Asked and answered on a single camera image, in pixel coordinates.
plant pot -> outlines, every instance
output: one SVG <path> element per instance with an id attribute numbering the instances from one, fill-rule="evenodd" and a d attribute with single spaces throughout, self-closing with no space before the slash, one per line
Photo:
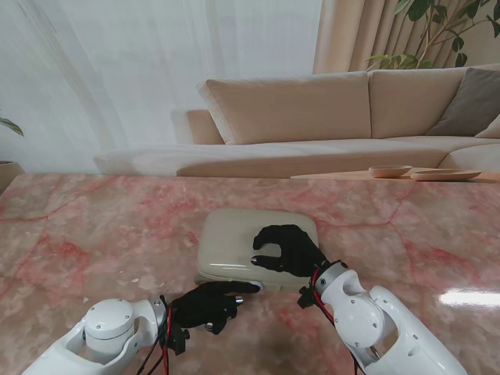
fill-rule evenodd
<path id="1" fill-rule="evenodd" d="M 18 163 L 0 161 L 0 194 L 21 173 L 24 173 L 24 169 Z"/>

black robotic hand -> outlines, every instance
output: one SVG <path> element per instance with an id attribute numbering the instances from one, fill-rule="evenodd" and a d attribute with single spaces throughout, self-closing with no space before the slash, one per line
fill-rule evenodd
<path id="1" fill-rule="evenodd" d="M 311 277 L 316 269 L 328 263 L 309 235 L 296 225 L 271 225 L 263 228 L 254 238 L 253 248 L 259 250 L 265 244 L 281 247 L 279 258 L 265 255 L 252 257 L 253 264 L 268 270 Z"/>
<path id="2" fill-rule="evenodd" d="M 219 334 L 229 319 L 236 317 L 238 302 L 230 293 L 257 293 L 260 286 L 240 281 L 214 281 L 202 284 L 172 301 L 173 321 L 183 328 L 211 323 L 210 331 Z"/>

container lid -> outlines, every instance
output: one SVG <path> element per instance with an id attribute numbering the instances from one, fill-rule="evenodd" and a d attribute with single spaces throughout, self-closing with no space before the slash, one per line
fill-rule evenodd
<path id="1" fill-rule="evenodd" d="M 298 291 L 309 278 L 254 266 L 254 255 L 280 256 L 278 245 L 253 249 L 254 237 L 269 225 L 295 224 L 318 245 L 314 221 L 305 215 L 258 209 L 217 209 L 206 218 L 198 250 L 198 271 L 210 280 L 259 281 L 270 290 Z"/>

countertop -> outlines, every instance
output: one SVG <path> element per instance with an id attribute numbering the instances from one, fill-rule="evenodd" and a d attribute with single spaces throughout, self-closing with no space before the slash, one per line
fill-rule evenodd
<path id="1" fill-rule="evenodd" d="M 24 174 L 0 196 L 2 373 L 21 373 L 102 299 L 191 290 L 204 220 L 221 207 L 310 216 L 329 259 L 395 293 L 469 373 L 500 373 L 497 184 L 82 174 Z M 219 336 L 191 329 L 170 373 L 352 373 L 334 328 L 297 299 L 261 292 Z"/>

throw pillow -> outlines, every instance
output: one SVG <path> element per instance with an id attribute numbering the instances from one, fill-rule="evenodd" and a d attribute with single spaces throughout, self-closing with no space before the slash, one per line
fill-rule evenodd
<path id="1" fill-rule="evenodd" d="M 500 114 L 490 123 L 486 130 L 481 131 L 476 138 L 500 138 Z"/>
<path id="2" fill-rule="evenodd" d="M 469 68 L 452 102 L 427 135 L 473 137 L 500 113 L 500 72 Z"/>

